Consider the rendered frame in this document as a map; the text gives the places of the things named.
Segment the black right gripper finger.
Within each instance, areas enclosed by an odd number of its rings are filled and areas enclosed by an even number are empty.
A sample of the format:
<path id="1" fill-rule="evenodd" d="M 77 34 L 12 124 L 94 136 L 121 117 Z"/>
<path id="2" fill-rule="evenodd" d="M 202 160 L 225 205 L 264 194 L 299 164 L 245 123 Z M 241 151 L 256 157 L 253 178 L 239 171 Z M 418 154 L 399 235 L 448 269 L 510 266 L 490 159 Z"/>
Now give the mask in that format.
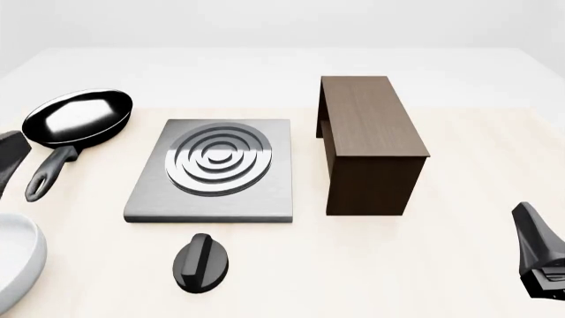
<path id="1" fill-rule="evenodd" d="M 551 230 L 529 202 L 518 203 L 512 216 L 519 244 L 520 275 L 532 269 L 565 268 L 565 240 Z"/>

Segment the round black stove knob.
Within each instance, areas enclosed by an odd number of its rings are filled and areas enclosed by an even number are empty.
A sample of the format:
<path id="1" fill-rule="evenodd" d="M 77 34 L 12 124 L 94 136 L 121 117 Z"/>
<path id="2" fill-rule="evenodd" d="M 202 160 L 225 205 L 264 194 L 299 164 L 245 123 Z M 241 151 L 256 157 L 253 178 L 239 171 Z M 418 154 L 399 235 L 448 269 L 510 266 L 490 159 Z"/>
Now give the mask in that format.
<path id="1" fill-rule="evenodd" d="M 173 261 L 173 277 L 183 291 L 205 293 L 224 280 L 229 270 L 226 249 L 206 234 L 198 233 L 181 248 Z"/>

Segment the flat grey stove plate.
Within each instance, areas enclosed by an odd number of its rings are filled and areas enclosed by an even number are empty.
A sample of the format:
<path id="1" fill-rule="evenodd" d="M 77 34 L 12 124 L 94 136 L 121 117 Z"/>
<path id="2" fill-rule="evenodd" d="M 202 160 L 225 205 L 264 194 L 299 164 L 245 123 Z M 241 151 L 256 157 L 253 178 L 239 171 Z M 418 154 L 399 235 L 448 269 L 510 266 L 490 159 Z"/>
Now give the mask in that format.
<path id="1" fill-rule="evenodd" d="M 128 223 L 289 223 L 290 121 L 170 119 L 124 207 Z"/>

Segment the dark brown wooden shelf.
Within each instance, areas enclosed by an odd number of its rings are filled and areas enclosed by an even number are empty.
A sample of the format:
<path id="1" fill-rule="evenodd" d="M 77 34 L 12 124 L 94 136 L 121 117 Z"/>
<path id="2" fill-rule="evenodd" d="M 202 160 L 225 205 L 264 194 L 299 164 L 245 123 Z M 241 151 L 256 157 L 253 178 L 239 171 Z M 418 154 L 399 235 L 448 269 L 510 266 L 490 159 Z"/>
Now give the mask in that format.
<path id="1" fill-rule="evenodd" d="M 400 216 L 430 154 L 386 76 L 324 76 L 329 216 Z"/>

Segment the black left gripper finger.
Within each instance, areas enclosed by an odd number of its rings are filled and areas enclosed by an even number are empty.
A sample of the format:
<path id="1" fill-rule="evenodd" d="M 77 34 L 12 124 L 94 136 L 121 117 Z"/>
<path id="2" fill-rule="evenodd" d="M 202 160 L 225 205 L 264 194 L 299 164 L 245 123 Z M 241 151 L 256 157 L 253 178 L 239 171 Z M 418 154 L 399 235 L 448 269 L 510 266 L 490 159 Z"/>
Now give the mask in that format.
<path id="1" fill-rule="evenodd" d="M 32 150 L 20 131 L 0 134 L 0 198 L 12 174 Z"/>

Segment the black frying pan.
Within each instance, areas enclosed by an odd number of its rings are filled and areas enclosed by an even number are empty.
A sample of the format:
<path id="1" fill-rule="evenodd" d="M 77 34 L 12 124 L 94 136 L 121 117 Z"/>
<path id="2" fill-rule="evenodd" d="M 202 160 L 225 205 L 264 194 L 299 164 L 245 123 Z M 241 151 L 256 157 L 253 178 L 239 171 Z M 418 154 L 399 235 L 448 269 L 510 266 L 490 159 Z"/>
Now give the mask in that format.
<path id="1" fill-rule="evenodd" d="M 28 140 L 52 153 L 33 174 L 25 190 L 29 202 L 42 198 L 57 181 L 65 163 L 86 148 L 119 134 L 128 124 L 133 100 L 117 89 L 85 89 L 45 102 L 21 126 Z"/>

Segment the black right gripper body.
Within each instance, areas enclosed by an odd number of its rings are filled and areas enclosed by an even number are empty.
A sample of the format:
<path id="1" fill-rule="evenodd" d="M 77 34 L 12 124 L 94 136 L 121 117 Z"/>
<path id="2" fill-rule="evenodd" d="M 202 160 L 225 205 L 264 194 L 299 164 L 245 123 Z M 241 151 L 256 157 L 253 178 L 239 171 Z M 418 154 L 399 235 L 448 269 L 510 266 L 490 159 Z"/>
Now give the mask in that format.
<path id="1" fill-rule="evenodd" d="M 527 269 L 520 279 L 532 299 L 565 301 L 565 262 L 554 261 Z"/>

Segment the white bowl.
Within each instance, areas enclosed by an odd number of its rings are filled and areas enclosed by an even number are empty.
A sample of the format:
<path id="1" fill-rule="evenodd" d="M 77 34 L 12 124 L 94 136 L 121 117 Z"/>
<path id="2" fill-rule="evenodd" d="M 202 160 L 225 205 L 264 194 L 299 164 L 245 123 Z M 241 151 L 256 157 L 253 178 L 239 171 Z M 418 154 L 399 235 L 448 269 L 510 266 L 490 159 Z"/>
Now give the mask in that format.
<path id="1" fill-rule="evenodd" d="M 34 287 L 47 260 L 41 228 L 27 216 L 0 214 L 0 315 Z"/>

